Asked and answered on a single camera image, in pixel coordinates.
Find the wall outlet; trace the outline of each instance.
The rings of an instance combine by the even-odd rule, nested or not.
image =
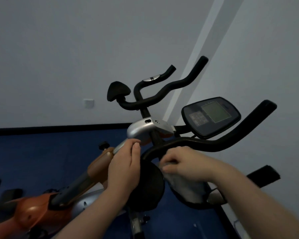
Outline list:
[[[84,108],[92,109],[94,107],[94,100],[93,99],[83,99]]]

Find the person's right hand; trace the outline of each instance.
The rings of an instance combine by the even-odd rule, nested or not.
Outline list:
[[[214,181],[215,174],[227,166],[224,162],[208,157],[189,147],[171,148],[160,161],[163,172],[178,174],[194,181]]]

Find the stationary bike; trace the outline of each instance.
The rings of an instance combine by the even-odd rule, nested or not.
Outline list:
[[[177,146],[189,146],[206,152],[227,149],[247,136],[277,108],[275,103],[264,100],[236,128],[217,140],[208,139],[226,131],[241,119],[235,106],[222,97],[185,106],[181,111],[186,124],[184,126],[173,126],[150,115],[149,106],[161,101],[170,91],[191,84],[207,62],[208,58],[201,56],[186,78],[166,84],[156,95],[145,99],[140,90],[166,80],[176,68],[171,65],[165,73],[142,80],[134,87],[135,102],[126,101],[125,97],[131,90],[125,84],[116,81],[108,88],[108,101],[116,100],[122,108],[139,110],[142,114],[143,119],[134,122],[127,129],[127,138],[138,138],[142,144],[150,142],[153,144],[141,155],[140,182],[126,205],[134,238],[144,238],[141,223],[144,223],[145,218],[140,217],[140,213],[155,209],[164,193],[164,176],[151,162],[154,158],[161,159],[169,148]],[[188,132],[193,132],[198,138],[180,136]],[[43,238],[60,230],[97,199],[102,188],[99,190],[93,188],[99,183],[106,183],[108,166],[124,143],[125,141],[122,141],[115,148],[104,145],[101,155],[88,166],[87,170],[58,193],[23,197],[1,203],[0,239],[21,238],[25,234],[28,238]],[[257,184],[257,178],[255,176],[253,178],[251,176]],[[172,191],[181,202],[196,209],[209,209],[226,203],[221,192],[217,189],[212,190],[207,183],[199,184],[199,200],[187,198],[175,186],[172,186]]]

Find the blue floor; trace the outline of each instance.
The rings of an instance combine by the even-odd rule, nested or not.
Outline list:
[[[0,194],[21,188],[35,196],[62,188],[99,156],[100,142],[115,147],[125,138],[126,129],[0,136]],[[158,207],[146,214],[151,216],[143,226],[146,238],[228,238],[214,210],[188,208],[168,185]],[[128,216],[117,217],[104,238],[130,238]]]

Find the white wall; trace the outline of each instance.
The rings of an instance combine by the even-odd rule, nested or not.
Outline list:
[[[108,86],[119,80],[133,89],[171,64],[173,76],[142,93],[178,80],[212,2],[0,0],[0,128],[140,119],[106,100]],[[84,109],[84,98],[95,108]],[[170,99],[152,115],[163,117]]]
[[[299,0],[244,0],[188,103],[216,96],[242,118],[264,99],[278,105],[242,141],[211,155],[245,174],[271,165],[281,180],[263,191],[299,217]]]

